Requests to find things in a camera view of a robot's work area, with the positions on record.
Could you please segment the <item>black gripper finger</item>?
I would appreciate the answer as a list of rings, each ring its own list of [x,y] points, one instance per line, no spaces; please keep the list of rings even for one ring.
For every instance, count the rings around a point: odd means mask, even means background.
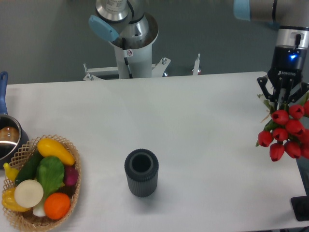
[[[269,100],[270,102],[278,101],[277,91],[271,83],[268,75],[258,77],[257,83],[260,86],[261,91],[267,100]]]
[[[290,95],[288,99],[288,103],[295,103],[297,102],[300,98],[302,98],[309,90],[309,84],[305,82],[301,82],[299,84],[299,89],[292,95]]]

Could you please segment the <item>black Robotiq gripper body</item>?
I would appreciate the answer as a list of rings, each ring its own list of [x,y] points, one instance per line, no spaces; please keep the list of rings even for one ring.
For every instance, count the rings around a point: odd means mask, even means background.
[[[303,83],[304,63],[304,49],[276,46],[271,67],[267,73],[274,92],[277,89],[286,88],[290,78],[294,81],[292,88]]]

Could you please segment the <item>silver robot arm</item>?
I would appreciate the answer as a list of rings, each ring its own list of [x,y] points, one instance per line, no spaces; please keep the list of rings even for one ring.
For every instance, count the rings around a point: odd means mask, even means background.
[[[309,49],[309,3],[306,0],[236,0],[240,20],[279,24],[271,67],[257,82],[274,107],[298,101],[309,90],[302,70]],[[152,45],[158,36],[156,20],[141,0],[98,0],[88,20],[92,31],[115,51],[121,79],[162,76],[167,59],[152,64]]]

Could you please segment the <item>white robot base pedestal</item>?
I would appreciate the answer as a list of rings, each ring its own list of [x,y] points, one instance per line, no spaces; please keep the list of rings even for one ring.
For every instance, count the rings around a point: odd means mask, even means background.
[[[84,81],[95,81],[101,79],[132,79],[167,77],[167,69],[171,59],[162,57],[157,63],[153,63],[153,43],[138,49],[124,49],[113,45],[116,66],[87,68],[84,64]]]

